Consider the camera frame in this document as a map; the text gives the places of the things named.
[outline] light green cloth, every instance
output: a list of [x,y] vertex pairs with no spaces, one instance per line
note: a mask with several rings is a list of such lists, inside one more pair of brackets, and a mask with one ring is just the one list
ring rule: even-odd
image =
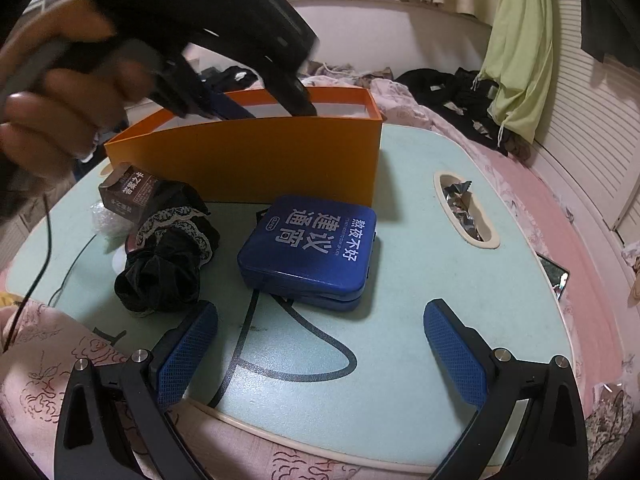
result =
[[499,84],[489,113],[533,142],[553,65],[551,0],[500,0],[478,79]]

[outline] blue tin box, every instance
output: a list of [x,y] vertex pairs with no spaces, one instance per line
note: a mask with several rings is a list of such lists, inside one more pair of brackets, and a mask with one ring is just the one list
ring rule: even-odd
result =
[[332,310],[360,302],[376,232],[369,207],[287,195],[238,253],[251,288]]

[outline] louvered door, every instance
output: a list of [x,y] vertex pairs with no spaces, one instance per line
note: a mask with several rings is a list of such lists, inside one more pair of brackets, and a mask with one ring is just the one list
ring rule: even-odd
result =
[[554,48],[556,69],[536,140],[610,228],[620,226],[626,241],[640,238],[640,72],[580,49],[580,0],[554,0]]

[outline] tin lid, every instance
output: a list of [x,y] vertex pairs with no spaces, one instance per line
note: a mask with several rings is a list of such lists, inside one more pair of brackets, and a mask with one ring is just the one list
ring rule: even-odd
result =
[[243,274],[310,296],[348,301],[364,288],[376,229],[369,207],[287,195],[238,253]]

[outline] metal screw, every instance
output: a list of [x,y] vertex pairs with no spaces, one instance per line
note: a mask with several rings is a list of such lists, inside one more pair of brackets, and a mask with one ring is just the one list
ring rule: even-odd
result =
[[511,360],[511,352],[506,348],[496,348],[494,350],[494,355],[498,361],[502,361],[503,363]]
[[567,359],[563,355],[557,355],[554,358],[554,361],[560,368],[567,368],[569,366],[569,359]]
[[78,361],[76,361],[76,364],[74,364],[74,368],[79,372],[81,372],[82,370],[87,368],[88,365],[89,365],[89,359],[85,359],[83,357],[82,359],[78,359]]
[[149,357],[149,352],[146,350],[136,350],[131,354],[131,359],[135,363],[141,363],[142,361],[146,361],[146,358]]

